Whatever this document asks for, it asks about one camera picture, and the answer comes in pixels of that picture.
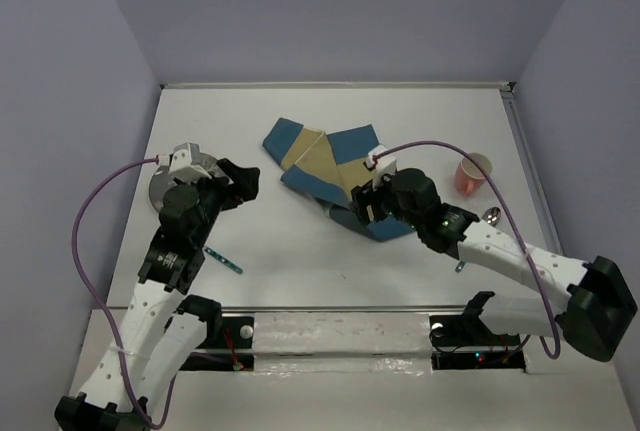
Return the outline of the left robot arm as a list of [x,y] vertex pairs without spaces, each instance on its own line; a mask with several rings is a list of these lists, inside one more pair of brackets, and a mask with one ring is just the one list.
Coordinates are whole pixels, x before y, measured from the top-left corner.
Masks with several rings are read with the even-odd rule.
[[74,396],[60,399],[54,417],[63,430],[159,430],[158,408],[171,403],[175,378],[199,345],[221,334],[218,302],[190,287],[204,261],[204,248],[219,214],[254,200],[260,171],[223,158],[218,174],[199,166],[186,150],[161,154],[175,184],[163,197],[156,230],[122,320],[104,303],[112,341]]

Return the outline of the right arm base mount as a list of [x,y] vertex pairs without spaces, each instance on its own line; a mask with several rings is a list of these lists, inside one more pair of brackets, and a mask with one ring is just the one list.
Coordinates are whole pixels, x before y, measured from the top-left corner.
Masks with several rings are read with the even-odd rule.
[[494,334],[480,319],[494,297],[492,291],[481,291],[461,313],[429,318],[434,371],[526,370],[523,348],[527,340],[517,334]]

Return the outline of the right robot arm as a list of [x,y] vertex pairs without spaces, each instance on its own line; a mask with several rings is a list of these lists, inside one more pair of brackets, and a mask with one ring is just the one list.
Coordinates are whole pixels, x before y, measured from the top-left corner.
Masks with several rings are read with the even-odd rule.
[[423,171],[408,168],[375,177],[351,191],[352,208],[364,223],[395,218],[430,250],[476,264],[538,292],[541,304],[480,292],[460,319],[462,335],[482,343],[493,334],[561,338],[582,355],[610,361],[638,312],[618,265],[598,256],[591,262],[520,244],[476,214],[443,202]]

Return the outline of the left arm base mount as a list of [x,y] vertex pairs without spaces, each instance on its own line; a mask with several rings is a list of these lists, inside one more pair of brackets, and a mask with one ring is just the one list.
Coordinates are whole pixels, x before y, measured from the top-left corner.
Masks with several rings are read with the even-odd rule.
[[244,372],[254,369],[252,350],[254,317],[224,315],[219,331],[208,330],[206,339],[191,353],[181,371]]

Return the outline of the blue beige placemat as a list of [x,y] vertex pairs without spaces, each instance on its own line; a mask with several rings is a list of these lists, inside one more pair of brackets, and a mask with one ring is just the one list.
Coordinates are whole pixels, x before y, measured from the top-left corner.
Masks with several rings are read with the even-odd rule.
[[379,144],[372,125],[326,133],[280,118],[262,147],[282,169],[280,181],[285,186],[315,200],[329,219],[344,228],[386,242],[412,229],[392,217],[364,225],[351,209],[351,190],[372,178],[364,161]]

